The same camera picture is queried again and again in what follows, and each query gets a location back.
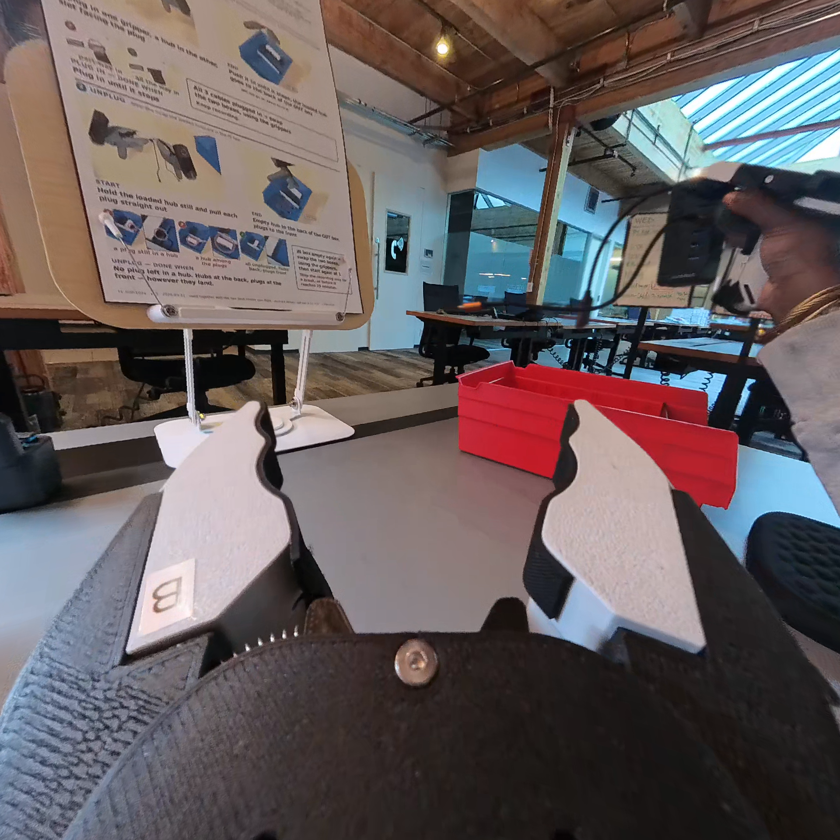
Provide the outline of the red plastic bin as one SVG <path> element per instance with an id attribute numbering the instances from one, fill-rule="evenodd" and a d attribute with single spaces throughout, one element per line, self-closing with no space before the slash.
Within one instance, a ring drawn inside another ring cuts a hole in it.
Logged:
<path id="1" fill-rule="evenodd" d="M 710 427 L 704 392 L 540 364 L 496 364 L 458 379 L 461 451 L 550 478 L 571 404 L 592 404 L 696 504 L 727 509 L 739 441 Z"/>

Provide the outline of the dark grey pouch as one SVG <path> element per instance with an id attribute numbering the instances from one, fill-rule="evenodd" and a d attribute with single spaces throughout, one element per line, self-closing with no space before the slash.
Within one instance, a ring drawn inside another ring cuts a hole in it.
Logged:
<path id="1" fill-rule="evenodd" d="M 52 437 L 20 434 L 1 414 L 1 512 L 46 503 L 60 489 L 62 477 Z"/>

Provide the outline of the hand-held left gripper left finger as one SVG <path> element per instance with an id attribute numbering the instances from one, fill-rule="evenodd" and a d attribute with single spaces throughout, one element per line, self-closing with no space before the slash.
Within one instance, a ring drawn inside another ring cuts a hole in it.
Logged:
<path id="1" fill-rule="evenodd" d="M 235 652 L 302 632 L 299 532 L 275 446 L 266 406 L 250 402 L 165 482 L 126 655 L 207 632 Z"/>

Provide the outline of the black mesh pad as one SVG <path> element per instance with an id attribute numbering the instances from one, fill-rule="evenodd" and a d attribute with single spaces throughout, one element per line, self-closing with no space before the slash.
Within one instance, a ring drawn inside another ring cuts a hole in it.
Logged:
<path id="1" fill-rule="evenodd" d="M 752 525 L 744 563 L 784 622 L 839 652 L 839 528 L 773 511 Z"/>

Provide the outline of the whiteboard with day plan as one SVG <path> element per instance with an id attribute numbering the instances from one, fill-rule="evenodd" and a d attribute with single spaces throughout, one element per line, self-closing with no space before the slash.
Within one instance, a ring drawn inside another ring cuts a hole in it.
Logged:
<path id="1" fill-rule="evenodd" d="M 628 220 L 623 263 L 616 284 L 625 287 L 636 269 L 639 272 L 632 286 L 615 304 L 625 307 L 688 308 L 689 287 L 661 287 L 657 283 L 659 263 L 665 237 L 656 238 L 668 220 L 667 213 L 638 213 Z"/>

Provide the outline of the long wooden office desk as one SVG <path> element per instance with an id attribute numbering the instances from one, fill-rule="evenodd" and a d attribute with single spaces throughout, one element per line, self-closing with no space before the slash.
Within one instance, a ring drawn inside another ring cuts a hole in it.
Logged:
<path id="1" fill-rule="evenodd" d="M 565 361 L 559 361 L 564 370 L 580 371 L 583 368 L 594 372 L 599 367 L 598 356 L 604 349 L 609 351 L 607 361 L 601 366 L 608 375 L 613 374 L 613 364 L 620 342 L 630 339 L 631 324 L 617 320 L 596 318 L 587 325 L 579 326 L 573 318 L 525 317 L 524 315 L 496 317 L 488 311 L 466 311 L 456 309 L 444 313 L 412 311 L 422 324 L 423 320 L 436 320 L 459 324 L 463 327 L 461 343 L 469 343 L 484 333 L 500 334 L 501 342 L 510 351 L 511 361 L 517 367 L 535 363 L 541 352 L 553 354 L 561 347 L 569 351 Z"/>
<path id="2" fill-rule="evenodd" d="M 766 378 L 759 363 L 758 345 L 708 337 L 641 342 L 638 351 L 654 352 L 666 359 L 687 363 L 692 369 L 724 375 L 721 390 L 709 411 L 712 427 L 732 430 L 742 392 L 749 381 Z"/>

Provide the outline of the black office chair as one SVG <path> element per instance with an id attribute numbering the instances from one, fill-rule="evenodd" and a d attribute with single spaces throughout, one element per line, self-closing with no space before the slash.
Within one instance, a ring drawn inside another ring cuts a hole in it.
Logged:
<path id="1" fill-rule="evenodd" d="M 173 354 L 150 355 L 135 353 L 131 348 L 118 348 L 121 373 L 140 384 L 139 396 L 156 402 L 162 395 L 186 394 L 186 365 L 183 357 Z M 212 348 L 209 354 L 193 356 L 194 391 L 199 413 L 227 411 L 226 407 L 211 404 L 207 392 L 240 385 L 256 375 L 255 364 L 240 353 L 226 354 L 222 348 Z"/>
<path id="2" fill-rule="evenodd" d="M 448 313 L 461 303 L 458 286 L 423 283 L 423 307 L 426 312 Z M 434 363 L 432 375 L 416 382 L 416 387 L 456 383 L 457 377 L 472 364 L 490 359 L 490 352 L 469 343 L 461 343 L 463 327 L 459 324 L 436 320 L 423 320 L 423 330 L 418 344 L 419 355 Z"/>

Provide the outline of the black usb hub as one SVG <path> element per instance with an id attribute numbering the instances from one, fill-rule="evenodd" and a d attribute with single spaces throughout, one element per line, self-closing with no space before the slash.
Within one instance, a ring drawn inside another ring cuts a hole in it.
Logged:
<path id="1" fill-rule="evenodd" d="M 729 191 L 728 183 L 709 178 L 673 186 L 658 267 L 660 287 L 708 286 L 716 279 L 724 243 L 716 217 Z"/>

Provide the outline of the wooden support post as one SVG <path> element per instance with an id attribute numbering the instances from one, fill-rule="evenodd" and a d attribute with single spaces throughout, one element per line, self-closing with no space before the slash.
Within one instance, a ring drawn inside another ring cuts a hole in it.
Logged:
<path id="1" fill-rule="evenodd" d="M 527 303 L 532 307 L 542 305 L 548 282 L 564 181 L 568 172 L 575 132 L 574 106 L 563 106 L 557 111 L 553 120 L 547 171 L 529 263 Z"/>

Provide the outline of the white poster stand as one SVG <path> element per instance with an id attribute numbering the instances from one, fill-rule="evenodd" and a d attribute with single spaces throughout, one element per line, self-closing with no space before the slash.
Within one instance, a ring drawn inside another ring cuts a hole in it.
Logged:
<path id="1" fill-rule="evenodd" d="M 245 411 L 241 408 L 236 412 L 206 415 L 197 408 L 193 331 L 185 329 L 183 333 L 187 418 L 158 423 L 154 428 L 163 461 L 171 468 L 178 467 L 205 439 Z M 275 435 L 277 453 L 344 440 L 354 434 L 350 425 L 305 403 L 312 334 L 312 329 L 301 333 L 297 382 L 291 402 L 268 409 L 269 431 Z"/>

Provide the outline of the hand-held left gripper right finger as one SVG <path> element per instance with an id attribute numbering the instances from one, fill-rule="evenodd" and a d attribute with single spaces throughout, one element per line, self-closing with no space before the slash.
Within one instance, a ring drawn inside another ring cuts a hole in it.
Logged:
<path id="1" fill-rule="evenodd" d="M 674 489 L 589 402 L 570 404 L 522 573 L 528 629 L 600 652 L 629 631 L 698 655 L 707 639 Z"/>

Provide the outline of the person's right hand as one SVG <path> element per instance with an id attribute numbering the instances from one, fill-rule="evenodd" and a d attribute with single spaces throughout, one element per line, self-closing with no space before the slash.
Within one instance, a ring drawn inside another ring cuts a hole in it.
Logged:
<path id="1" fill-rule="evenodd" d="M 838 286 L 838 243 L 832 232 L 761 192 L 730 192 L 723 203 L 761 229 L 768 279 L 758 306 L 776 325 L 807 299 Z"/>

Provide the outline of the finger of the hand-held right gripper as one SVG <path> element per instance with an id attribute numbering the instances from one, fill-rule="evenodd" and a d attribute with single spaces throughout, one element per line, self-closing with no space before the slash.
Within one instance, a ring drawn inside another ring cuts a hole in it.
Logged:
<path id="1" fill-rule="evenodd" d="M 688 172 L 687 177 L 682 181 L 682 186 L 712 182 L 734 187 L 736 174 L 743 168 L 744 166 L 738 162 L 715 162 L 705 167 L 696 167 Z"/>

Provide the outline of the white door with phone sign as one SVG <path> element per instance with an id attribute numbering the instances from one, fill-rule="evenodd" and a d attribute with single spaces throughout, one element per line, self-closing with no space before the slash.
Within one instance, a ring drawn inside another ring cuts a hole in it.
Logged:
<path id="1" fill-rule="evenodd" d="M 419 259 L 425 189 L 400 175 L 374 174 L 374 311 L 370 350 L 410 350 L 420 323 L 407 312 L 421 307 Z"/>

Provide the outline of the instruction sheet on stand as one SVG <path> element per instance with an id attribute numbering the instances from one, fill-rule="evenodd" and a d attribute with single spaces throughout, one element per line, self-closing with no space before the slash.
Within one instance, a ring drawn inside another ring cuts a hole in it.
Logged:
<path id="1" fill-rule="evenodd" d="M 374 311 L 371 240 L 362 180 L 347 164 L 353 241 L 360 290 L 360 313 L 341 317 L 324 310 L 305 312 L 243 309 L 211 310 L 225 320 L 181 323 L 153 322 L 139 303 L 104 300 L 91 241 L 88 213 L 77 177 L 56 70 L 49 46 L 33 39 L 12 48 L 6 57 L 3 85 L 10 121 L 26 173 L 23 191 L 12 199 L 17 207 L 32 206 L 37 233 L 35 250 L 43 262 L 51 291 L 45 296 L 18 293 L 2 297 L 2 325 L 13 319 L 38 322 L 99 323 L 108 328 L 162 333 L 184 327 L 234 330 L 315 329 L 350 331 L 364 326 Z"/>

